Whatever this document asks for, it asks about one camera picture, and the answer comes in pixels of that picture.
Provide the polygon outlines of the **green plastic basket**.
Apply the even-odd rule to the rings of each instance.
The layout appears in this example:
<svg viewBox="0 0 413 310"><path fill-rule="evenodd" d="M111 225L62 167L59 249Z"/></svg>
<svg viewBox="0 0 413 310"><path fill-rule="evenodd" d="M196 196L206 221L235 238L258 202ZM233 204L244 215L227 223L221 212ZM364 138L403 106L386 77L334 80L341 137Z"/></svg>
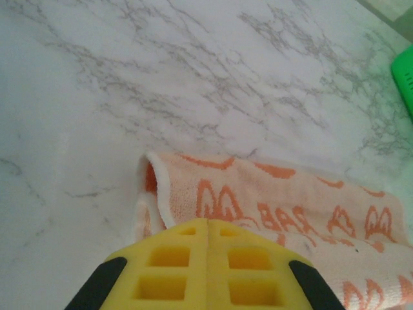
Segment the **green plastic basket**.
<svg viewBox="0 0 413 310"><path fill-rule="evenodd" d="M413 45L393 60L391 72L413 122Z"/></svg>

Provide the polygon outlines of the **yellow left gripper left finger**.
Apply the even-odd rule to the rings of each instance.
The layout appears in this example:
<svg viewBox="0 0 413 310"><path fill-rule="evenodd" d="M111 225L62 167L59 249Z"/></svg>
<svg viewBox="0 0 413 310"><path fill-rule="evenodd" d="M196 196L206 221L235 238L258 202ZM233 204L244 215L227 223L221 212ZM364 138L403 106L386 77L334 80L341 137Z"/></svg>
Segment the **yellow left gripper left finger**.
<svg viewBox="0 0 413 310"><path fill-rule="evenodd" d="M194 220L112 253L64 310L206 310L206 227Z"/></svg>

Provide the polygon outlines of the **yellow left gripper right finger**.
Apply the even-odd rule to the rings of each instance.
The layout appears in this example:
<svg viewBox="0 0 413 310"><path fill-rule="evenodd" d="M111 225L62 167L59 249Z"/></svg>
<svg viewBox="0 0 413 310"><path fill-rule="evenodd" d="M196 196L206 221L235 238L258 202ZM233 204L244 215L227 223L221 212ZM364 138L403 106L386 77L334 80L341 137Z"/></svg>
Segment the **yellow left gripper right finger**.
<svg viewBox="0 0 413 310"><path fill-rule="evenodd" d="M206 310L345 310L303 256L219 220L208 221Z"/></svg>

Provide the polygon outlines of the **pale orange rabbit towel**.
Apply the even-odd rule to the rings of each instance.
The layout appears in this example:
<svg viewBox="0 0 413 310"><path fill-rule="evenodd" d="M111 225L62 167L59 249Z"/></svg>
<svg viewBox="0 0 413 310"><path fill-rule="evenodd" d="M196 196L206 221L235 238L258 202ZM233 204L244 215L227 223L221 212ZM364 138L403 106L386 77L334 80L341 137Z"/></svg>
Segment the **pale orange rabbit towel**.
<svg viewBox="0 0 413 310"><path fill-rule="evenodd" d="M147 152L137 240L193 218L230 222L312 262L348 310L413 305L413 245L392 194L272 163Z"/></svg>

